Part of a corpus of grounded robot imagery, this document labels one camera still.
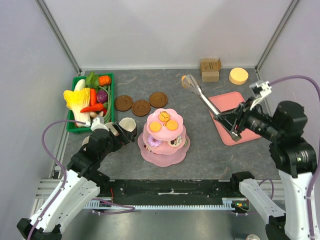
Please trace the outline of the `round biscuit top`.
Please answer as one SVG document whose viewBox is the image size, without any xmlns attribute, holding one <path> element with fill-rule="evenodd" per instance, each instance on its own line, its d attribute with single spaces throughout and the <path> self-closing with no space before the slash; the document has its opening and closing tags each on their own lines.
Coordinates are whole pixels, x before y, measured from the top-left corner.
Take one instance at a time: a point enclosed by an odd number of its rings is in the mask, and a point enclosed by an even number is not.
<svg viewBox="0 0 320 240">
<path fill-rule="evenodd" d="M 175 131 L 178 129 L 179 127 L 179 124 L 176 120 L 169 120 L 167 123 L 166 123 L 166 127 L 168 130 L 170 131 Z"/>
</svg>

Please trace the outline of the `round biscuit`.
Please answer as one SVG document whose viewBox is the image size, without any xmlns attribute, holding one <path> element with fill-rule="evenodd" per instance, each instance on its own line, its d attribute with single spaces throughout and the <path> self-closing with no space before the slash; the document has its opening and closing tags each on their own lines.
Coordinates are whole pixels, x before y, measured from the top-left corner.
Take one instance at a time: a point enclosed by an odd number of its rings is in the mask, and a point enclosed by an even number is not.
<svg viewBox="0 0 320 240">
<path fill-rule="evenodd" d="M 157 122 L 157 121 L 153 121 L 149 124 L 149 129 L 153 132 L 153 133 L 156 133 L 156 132 L 159 132 L 162 128 L 162 124 Z"/>
<path fill-rule="evenodd" d="M 168 130 L 170 131 L 175 131 L 178 129 L 179 127 L 179 124 L 176 120 L 169 120 L 167 123 L 166 123 L 166 127 Z"/>
<path fill-rule="evenodd" d="M 189 87 L 189 81 L 186 79 L 185 75 L 181 77 L 181 84 L 185 89 Z"/>
<path fill-rule="evenodd" d="M 161 111 L 158 115 L 158 118 L 161 122 L 166 123 L 170 120 L 171 115 L 167 113 L 166 111 Z"/>
</svg>

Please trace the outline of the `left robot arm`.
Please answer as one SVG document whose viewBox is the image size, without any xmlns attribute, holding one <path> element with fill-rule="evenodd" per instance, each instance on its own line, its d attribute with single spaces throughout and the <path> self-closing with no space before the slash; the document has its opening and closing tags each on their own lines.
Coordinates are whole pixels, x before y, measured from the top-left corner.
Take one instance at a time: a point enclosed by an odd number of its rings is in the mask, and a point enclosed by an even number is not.
<svg viewBox="0 0 320 240">
<path fill-rule="evenodd" d="M 26 240 L 60 240 L 62 233 L 82 208 L 97 196 L 110 191 L 110 178 L 98 169 L 110 153 L 134 142 L 137 124 L 125 117 L 120 122 L 93 120 L 92 133 L 74 154 L 63 177 L 49 198 L 30 218 L 22 218 L 17 229 Z"/>
</svg>

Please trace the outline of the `pink three-tier cake stand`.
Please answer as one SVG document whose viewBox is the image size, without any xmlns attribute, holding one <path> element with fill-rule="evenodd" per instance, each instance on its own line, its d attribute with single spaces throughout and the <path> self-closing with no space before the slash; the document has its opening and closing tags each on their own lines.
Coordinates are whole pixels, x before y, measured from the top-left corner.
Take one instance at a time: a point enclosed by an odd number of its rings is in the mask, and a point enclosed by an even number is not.
<svg viewBox="0 0 320 240">
<path fill-rule="evenodd" d="M 175 120 L 178 122 L 177 130 L 168 130 L 166 127 L 167 122 L 162 122 L 159 120 L 159 114 L 163 111 L 166 111 L 168 114 L 170 114 L 170 120 Z M 152 122 L 159 122 L 161 124 L 161 130 L 158 132 L 152 132 L 149 128 L 149 125 Z M 162 141 L 161 146 L 149 146 L 147 142 L 149 135 L 152 135 L 155 139 Z M 182 138 L 181 145 L 178 147 L 169 146 L 167 141 L 174 140 L 179 135 Z M 188 139 L 188 145 L 184 146 L 186 138 Z M 137 144 L 140 148 L 140 154 L 145 161 L 158 167 L 169 167 L 184 160 L 187 151 L 190 148 L 190 138 L 187 135 L 186 127 L 184 126 L 184 120 L 181 115 L 179 115 L 172 108 L 159 108 L 147 117 L 143 131 L 138 137 Z"/>
</svg>

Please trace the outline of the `purple donut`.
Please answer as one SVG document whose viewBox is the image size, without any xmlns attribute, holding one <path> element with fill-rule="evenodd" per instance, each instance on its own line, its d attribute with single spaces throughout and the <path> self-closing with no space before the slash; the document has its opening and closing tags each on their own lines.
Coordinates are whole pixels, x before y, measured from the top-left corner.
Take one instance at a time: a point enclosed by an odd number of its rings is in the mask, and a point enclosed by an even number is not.
<svg viewBox="0 0 320 240">
<path fill-rule="evenodd" d="M 147 137 L 147 144 L 150 146 L 150 147 L 153 147 L 153 148 L 158 148 L 162 145 L 162 141 L 161 140 L 158 140 L 158 139 L 155 139 L 152 135 L 149 135 Z"/>
</svg>

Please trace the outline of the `white chocolate drizzle donut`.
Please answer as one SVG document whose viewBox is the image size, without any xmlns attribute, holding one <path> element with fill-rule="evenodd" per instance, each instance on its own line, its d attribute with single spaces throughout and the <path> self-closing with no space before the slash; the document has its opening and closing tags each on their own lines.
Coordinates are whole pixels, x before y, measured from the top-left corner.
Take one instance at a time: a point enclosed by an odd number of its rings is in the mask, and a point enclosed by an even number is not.
<svg viewBox="0 0 320 240">
<path fill-rule="evenodd" d="M 167 144 L 173 148 L 179 147 L 182 144 L 182 137 L 178 135 L 175 139 L 167 141 Z"/>
</svg>

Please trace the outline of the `black mug white inside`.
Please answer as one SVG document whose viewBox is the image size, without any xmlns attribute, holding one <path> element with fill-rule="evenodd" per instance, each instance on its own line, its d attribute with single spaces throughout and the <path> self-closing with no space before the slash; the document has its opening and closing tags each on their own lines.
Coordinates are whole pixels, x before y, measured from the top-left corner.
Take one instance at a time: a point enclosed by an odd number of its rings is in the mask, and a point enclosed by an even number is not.
<svg viewBox="0 0 320 240">
<path fill-rule="evenodd" d="M 133 118 L 125 117 L 119 122 L 119 125 L 128 132 L 132 132 L 131 142 L 134 142 L 138 133 L 136 121 Z"/>
</svg>

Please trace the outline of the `metal tongs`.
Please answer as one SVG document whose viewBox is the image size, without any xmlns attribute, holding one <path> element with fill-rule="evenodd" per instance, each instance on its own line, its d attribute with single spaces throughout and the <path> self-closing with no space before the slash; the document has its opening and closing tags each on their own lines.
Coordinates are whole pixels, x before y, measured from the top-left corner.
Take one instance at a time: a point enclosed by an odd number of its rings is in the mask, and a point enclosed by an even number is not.
<svg viewBox="0 0 320 240">
<path fill-rule="evenodd" d="M 197 80 L 191 74 L 188 74 L 185 76 L 186 76 L 185 79 L 188 80 L 188 83 L 189 83 L 189 87 L 186 89 L 189 90 L 194 95 L 196 95 L 204 103 L 204 105 L 209 109 L 209 111 L 212 114 L 214 115 L 220 114 L 221 112 L 219 111 L 219 109 L 209 100 L 208 97 L 205 96 Z"/>
</svg>

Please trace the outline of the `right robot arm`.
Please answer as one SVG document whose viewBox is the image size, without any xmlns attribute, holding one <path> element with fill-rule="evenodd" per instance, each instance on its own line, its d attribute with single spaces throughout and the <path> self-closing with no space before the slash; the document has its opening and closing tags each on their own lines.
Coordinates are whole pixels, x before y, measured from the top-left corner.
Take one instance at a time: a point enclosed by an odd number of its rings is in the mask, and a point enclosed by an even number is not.
<svg viewBox="0 0 320 240">
<path fill-rule="evenodd" d="M 261 101 L 271 94 L 269 82 L 251 85 L 254 96 L 236 108 L 217 114 L 219 122 L 235 141 L 250 130 L 268 140 L 269 153 L 280 176 L 285 209 L 279 208 L 255 182 L 250 172 L 234 173 L 229 191 L 244 195 L 265 223 L 270 240 L 317 240 L 320 227 L 310 183 L 318 167 L 314 148 L 303 138 L 307 116 L 304 108 L 290 100 L 278 104 L 273 115 L 261 108 Z"/>
</svg>

